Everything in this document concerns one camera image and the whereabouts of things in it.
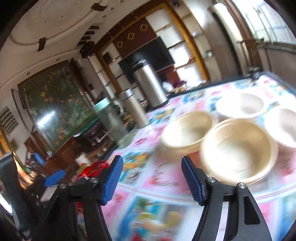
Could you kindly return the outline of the small black ashtray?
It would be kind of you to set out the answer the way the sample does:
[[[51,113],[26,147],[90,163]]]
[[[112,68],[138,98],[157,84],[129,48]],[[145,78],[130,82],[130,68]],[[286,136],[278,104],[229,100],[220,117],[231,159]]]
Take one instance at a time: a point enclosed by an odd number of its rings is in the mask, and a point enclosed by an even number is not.
[[[261,67],[251,66],[248,68],[248,77],[254,80],[258,79],[263,72]]]

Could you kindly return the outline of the large steel thermos pot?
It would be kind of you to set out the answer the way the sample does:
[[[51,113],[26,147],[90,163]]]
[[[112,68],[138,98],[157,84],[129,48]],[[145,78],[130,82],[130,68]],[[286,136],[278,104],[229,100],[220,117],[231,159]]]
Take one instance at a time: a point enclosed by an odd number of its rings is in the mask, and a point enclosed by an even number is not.
[[[147,60],[138,61],[132,67],[132,73],[152,108],[160,108],[168,103],[168,97],[161,81]]]

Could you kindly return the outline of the dark wooden chair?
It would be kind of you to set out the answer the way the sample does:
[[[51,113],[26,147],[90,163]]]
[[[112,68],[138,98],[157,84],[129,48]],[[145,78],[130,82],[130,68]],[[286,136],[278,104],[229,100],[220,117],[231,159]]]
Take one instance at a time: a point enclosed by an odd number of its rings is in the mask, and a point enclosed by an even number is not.
[[[241,41],[236,41],[242,48],[244,57],[247,62],[248,69],[258,68],[259,70],[263,69],[262,61],[257,49],[257,42],[254,38],[244,38]]]

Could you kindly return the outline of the white plastic bag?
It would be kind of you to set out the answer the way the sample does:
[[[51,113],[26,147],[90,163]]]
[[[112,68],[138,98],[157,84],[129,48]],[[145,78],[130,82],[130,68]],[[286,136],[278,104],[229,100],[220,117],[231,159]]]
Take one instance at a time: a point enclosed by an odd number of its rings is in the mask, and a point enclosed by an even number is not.
[[[174,90],[173,85],[171,85],[169,82],[166,82],[166,81],[162,82],[162,86],[166,92],[171,92]]]

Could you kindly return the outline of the small white paper bowl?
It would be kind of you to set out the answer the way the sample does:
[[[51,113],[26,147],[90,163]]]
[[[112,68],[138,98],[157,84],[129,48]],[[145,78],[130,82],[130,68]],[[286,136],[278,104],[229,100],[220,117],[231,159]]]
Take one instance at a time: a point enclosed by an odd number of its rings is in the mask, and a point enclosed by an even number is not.
[[[264,115],[264,127],[269,135],[287,150],[295,150],[295,112],[276,106]]]

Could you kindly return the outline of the white tower air conditioner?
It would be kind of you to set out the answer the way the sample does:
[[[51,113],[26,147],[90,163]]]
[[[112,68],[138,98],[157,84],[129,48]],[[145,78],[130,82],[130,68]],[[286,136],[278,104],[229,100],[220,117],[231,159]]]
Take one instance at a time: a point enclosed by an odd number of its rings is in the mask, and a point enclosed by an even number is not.
[[[243,36],[227,6],[223,3],[216,3],[210,6],[208,11],[216,20],[227,40],[238,73],[247,75],[250,66],[249,53],[243,42]]]

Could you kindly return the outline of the large floral wall painting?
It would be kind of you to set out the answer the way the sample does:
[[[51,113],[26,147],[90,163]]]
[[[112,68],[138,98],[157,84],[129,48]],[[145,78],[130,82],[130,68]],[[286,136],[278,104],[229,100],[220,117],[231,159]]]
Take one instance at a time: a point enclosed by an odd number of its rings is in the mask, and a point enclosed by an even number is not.
[[[30,120],[54,152],[94,116],[68,61],[27,78],[18,90]]]

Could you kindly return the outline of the black flat screen television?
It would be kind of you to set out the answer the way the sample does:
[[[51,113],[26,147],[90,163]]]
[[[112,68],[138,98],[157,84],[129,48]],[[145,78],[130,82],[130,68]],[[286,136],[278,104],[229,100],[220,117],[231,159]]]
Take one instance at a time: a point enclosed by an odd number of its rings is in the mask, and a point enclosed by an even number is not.
[[[175,64],[161,37],[157,37],[119,61],[130,84],[136,82],[133,73],[144,64],[150,64],[155,72]]]

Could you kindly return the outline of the colourful fruit print tablecloth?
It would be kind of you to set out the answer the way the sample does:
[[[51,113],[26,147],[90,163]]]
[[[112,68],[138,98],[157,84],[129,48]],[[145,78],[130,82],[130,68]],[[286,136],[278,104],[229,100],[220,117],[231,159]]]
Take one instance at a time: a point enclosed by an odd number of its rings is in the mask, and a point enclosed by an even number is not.
[[[295,240],[295,89],[270,73],[151,111],[102,209],[109,240]]]

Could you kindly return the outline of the large white paper bowl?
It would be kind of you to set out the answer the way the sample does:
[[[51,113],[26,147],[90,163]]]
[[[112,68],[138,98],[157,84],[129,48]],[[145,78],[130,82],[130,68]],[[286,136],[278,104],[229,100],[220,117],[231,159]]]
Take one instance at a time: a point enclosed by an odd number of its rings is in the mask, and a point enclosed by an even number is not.
[[[268,108],[261,97],[247,92],[230,93],[216,102],[216,110],[226,118],[254,119],[262,115]]]

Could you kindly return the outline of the clear bottle mint lid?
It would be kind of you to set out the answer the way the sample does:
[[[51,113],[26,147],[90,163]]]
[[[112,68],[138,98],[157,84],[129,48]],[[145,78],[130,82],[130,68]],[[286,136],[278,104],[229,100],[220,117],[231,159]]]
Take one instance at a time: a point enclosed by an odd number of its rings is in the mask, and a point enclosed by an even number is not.
[[[121,118],[118,116],[107,97],[95,104],[92,109],[117,143],[127,135]]]

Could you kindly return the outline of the slim steel thermos flask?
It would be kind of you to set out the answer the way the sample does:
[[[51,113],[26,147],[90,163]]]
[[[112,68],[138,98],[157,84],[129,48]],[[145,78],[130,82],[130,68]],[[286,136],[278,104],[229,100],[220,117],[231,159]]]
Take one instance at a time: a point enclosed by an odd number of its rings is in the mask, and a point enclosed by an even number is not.
[[[120,94],[120,99],[126,105],[128,112],[132,115],[138,128],[144,128],[149,125],[145,111],[140,106],[140,103],[130,88]]]

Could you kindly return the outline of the beige ribbed bowl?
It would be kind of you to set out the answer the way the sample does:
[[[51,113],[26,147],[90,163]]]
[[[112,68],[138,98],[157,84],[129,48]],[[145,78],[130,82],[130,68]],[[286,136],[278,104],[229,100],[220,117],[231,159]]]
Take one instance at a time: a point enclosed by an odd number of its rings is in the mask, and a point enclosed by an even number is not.
[[[206,133],[200,147],[204,172],[229,185],[262,180],[277,158],[277,142],[263,128],[246,120],[218,123]]]
[[[217,117],[205,111],[184,113],[164,128],[159,143],[172,153],[187,155],[197,152],[203,137],[217,123]]]

